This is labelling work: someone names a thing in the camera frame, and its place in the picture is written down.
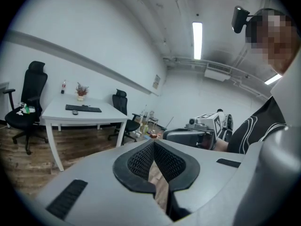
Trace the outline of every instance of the light fixture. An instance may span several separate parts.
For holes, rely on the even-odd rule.
[[[194,59],[201,59],[203,25],[202,23],[192,23],[194,41]]]
[[[265,81],[265,84],[269,85],[276,80],[279,80],[282,76],[280,74],[276,74],[274,77],[270,78],[269,80]]]

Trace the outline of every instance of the small table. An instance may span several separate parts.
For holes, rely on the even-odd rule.
[[[99,107],[102,112],[97,113],[79,111],[78,115],[73,115],[72,111],[65,110],[66,105],[88,105],[90,107]],[[122,135],[124,133],[127,120],[129,119],[119,110],[102,100],[86,98],[84,101],[78,101],[75,95],[68,94],[59,94],[56,96],[42,114],[42,118],[45,120],[50,148],[60,171],[64,171],[64,168],[57,153],[56,144],[52,133],[53,124],[101,124],[121,122],[116,144],[116,147],[119,147],[121,146]]]

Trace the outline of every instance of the chair armrest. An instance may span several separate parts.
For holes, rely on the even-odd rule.
[[[14,107],[13,97],[12,97],[11,93],[13,93],[14,91],[16,91],[16,90],[15,89],[6,89],[5,91],[3,91],[4,94],[8,94],[10,106],[13,110],[15,109],[15,107]]]
[[[132,113],[132,115],[134,116],[133,119],[132,119],[132,121],[134,121],[136,119],[136,117],[140,117],[140,115],[135,114],[135,113]]]
[[[15,91],[16,91],[15,89],[6,89],[5,91],[3,91],[3,93],[7,94],[7,93],[15,92]]]
[[[40,99],[40,96],[34,96],[34,97],[31,97],[31,98],[29,98],[27,100],[28,100],[28,102],[33,103],[33,102],[35,102],[35,101],[37,101],[39,99]]]

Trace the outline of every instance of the bottle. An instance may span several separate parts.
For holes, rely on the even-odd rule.
[[[65,88],[66,88],[66,80],[64,80],[64,82],[62,84],[61,94],[65,93]]]

